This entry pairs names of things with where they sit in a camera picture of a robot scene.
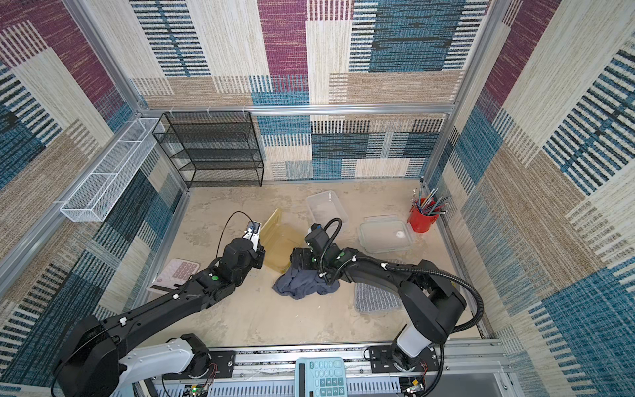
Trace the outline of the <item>red pen holder cup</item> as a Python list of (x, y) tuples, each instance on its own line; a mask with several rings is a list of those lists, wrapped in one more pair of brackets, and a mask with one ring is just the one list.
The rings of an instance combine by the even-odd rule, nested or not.
[(425, 207), (423, 204), (423, 199), (419, 204), (413, 203), (408, 216), (408, 224), (415, 233), (426, 233), (440, 217), (438, 213), (432, 211), (436, 204), (435, 199), (430, 199)]

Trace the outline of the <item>aluminium front rail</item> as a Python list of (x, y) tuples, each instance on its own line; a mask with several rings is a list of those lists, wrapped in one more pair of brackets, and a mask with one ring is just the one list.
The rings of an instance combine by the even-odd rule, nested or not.
[[(256, 381), (264, 379), (280, 379), (291, 376), (295, 362), (302, 357), (341, 357), (344, 360), (347, 376), (362, 377), (406, 377), (432, 372), (389, 372), (373, 373), (370, 362), (364, 359), (363, 352), (367, 347), (375, 345), (390, 345), (383, 343), (344, 343), (344, 344), (315, 344), (315, 345), (287, 345), (269, 347), (211, 347), (209, 351), (231, 350), (236, 352), (233, 375), (226, 381)], [(455, 339), (446, 343), (444, 350), (434, 347), (441, 355), (439, 369), (443, 375), (465, 374), (496, 374), (511, 372), (512, 366), (502, 343), (498, 340), (483, 339)]]

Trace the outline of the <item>translucent white lunch box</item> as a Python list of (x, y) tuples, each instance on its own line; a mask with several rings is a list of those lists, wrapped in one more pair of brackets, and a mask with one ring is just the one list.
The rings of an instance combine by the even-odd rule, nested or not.
[(324, 226), (331, 219), (340, 218), (342, 220), (342, 230), (347, 227), (349, 217), (335, 191), (327, 190), (310, 195), (305, 202), (309, 209), (312, 223), (319, 223)]

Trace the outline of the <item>pens in red cup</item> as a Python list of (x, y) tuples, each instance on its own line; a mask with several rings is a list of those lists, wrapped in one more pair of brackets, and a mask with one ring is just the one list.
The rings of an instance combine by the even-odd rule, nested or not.
[(449, 201), (450, 199), (447, 196), (438, 196), (438, 188), (429, 190), (423, 179), (421, 179), (418, 191), (413, 197), (413, 207), (424, 216), (443, 215), (446, 213)]

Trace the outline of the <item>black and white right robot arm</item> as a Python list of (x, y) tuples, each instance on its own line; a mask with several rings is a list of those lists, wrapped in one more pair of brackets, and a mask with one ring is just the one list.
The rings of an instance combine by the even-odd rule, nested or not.
[(342, 249), (334, 240), (315, 223), (305, 237), (306, 247), (292, 251), (291, 267), (316, 271), (326, 282), (367, 284), (397, 296), (410, 320), (390, 346), (397, 370), (414, 370), (422, 351), (434, 345), (444, 347), (451, 334), (470, 329), (483, 318), (485, 304), (477, 289), (433, 262), (383, 261), (357, 249)]

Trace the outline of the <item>grey striped cloth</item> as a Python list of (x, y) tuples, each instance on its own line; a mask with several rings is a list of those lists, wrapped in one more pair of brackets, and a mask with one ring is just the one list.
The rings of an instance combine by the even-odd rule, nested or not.
[(379, 314), (402, 308), (397, 296), (369, 284), (355, 284), (354, 307), (360, 314)]

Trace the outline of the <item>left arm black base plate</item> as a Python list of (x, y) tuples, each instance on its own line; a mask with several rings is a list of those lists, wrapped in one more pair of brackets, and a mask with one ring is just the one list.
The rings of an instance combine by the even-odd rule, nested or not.
[(229, 379), (233, 375), (236, 352), (231, 350), (197, 353), (190, 364), (178, 373), (163, 375), (164, 380)]

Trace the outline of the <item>dark blue cloth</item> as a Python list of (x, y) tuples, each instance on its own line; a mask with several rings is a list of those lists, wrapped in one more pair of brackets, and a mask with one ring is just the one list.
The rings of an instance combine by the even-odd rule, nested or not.
[(319, 276), (316, 270), (298, 269), (290, 267), (273, 284), (274, 292), (281, 296), (300, 300), (311, 294), (333, 294), (338, 291), (340, 284), (335, 281), (328, 284), (324, 277)]

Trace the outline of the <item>pink calculator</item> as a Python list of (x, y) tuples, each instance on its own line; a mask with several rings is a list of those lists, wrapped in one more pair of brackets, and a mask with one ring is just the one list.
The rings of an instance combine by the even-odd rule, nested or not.
[(171, 259), (158, 276), (150, 283), (147, 290), (154, 293), (168, 292), (180, 287), (190, 276), (199, 272), (198, 262), (182, 259)]

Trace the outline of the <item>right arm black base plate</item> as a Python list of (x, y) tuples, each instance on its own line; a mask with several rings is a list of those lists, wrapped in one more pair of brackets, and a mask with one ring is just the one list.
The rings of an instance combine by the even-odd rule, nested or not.
[(375, 345), (367, 347), (363, 357), (370, 362), (373, 373), (435, 372), (441, 355), (434, 347), (425, 347), (418, 356), (410, 357), (396, 346)]

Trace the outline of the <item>teal calculator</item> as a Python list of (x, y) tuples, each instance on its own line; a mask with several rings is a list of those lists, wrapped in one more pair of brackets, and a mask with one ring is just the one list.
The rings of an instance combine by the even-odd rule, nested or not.
[(295, 362), (296, 397), (348, 396), (344, 360), (341, 357), (302, 357)]

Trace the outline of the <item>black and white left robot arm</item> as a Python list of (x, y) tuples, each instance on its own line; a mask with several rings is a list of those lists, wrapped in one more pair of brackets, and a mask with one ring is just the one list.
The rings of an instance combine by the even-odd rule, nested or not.
[(61, 347), (52, 385), (65, 396), (111, 395), (127, 369), (121, 359), (180, 319), (230, 296), (251, 269), (262, 267), (265, 255), (261, 243), (235, 238), (207, 268), (152, 302), (103, 320), (92, 314), (80, 320)]

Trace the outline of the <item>translucent lunch box lid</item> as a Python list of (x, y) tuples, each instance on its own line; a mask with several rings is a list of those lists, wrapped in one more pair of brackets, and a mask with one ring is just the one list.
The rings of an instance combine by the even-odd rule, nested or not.
[(412, 244), (412, 228), (395, 215), (365, 218), (358, 228), (360, 245), (369, 254), (408, 251)]

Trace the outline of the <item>yellow lunch box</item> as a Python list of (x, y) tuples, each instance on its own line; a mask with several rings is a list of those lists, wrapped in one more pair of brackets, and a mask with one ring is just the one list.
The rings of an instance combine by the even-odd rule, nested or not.
[(264, 266), (285, 273), (291, 266), (291, 255), (295, 248), (306, 247), (304, 234), (288, 224), (281, 224), (261, 233), (261, 244), (266, 255)]

